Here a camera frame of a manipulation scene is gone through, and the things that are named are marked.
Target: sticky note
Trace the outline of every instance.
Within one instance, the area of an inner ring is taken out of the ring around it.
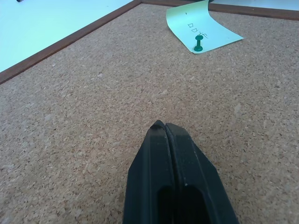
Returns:
[[[201,54],[223,45],[239,41],[243,37],[217,23],[209,14],[208,0],[169,8],[166,20],[177,38],[194,54]],[[202,51],[194,50],[196,36],[201,35]]]

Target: cork board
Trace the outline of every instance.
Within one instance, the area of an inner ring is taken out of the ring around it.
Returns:
[[[213,13],[245,39],[201,55],[141,4],[0,85],[0,221],[121,223],[157,119],[216,166],[240,223],[299,221],[299,23]]]

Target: light blue surface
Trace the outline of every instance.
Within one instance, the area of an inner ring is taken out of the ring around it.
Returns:
[[[0,72],[132,0],[0,0]]]
[[[234,6],[299,10],[299,0],[214,0],[213,3]]]

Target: green push pin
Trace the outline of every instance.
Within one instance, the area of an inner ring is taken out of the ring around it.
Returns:
[[[195,50],[195,51],[202,51],[202,46],[200,45],[200,41],[201,41],[202,39],[204,39],[204,37],[203,37],[202,35],[197,35],[197,36],[195,37],[195,39],[197,40],[197,45],[194,47],[194,50]]]

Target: wooden frame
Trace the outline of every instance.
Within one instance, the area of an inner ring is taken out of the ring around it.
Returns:
[[[175,7],[175,6],[182,6],[193,2],[194,1],[185,1],[185,0],[133,0],[132,2],[96,20],[95,22],[87,25],[86,27],[83,27],[82,29],[76,31],[75,33],[65,37],[64,39],[48,46],[47,48],[30,56],[29,58],[17,63],[16,65],[4,70],[3,72],[0,72],[0,84],[19,75],[20,73],[31,68],[32,66],[39,63],[43,59],[46,59],[47,57],[55,54],[61,49],[69,46],[70,44],[84,37],[85,35],[95,31],[96,29],[100,28],[101,26],[105,25],[106,23],[124,14],[125,12],[131,10],[132,8],[138,6],[141,3]],[[293,11],[293,10],[232,6],[232,5],[221,5],[221,4],[210,3],[209,11],[299,21],[299,11]]]

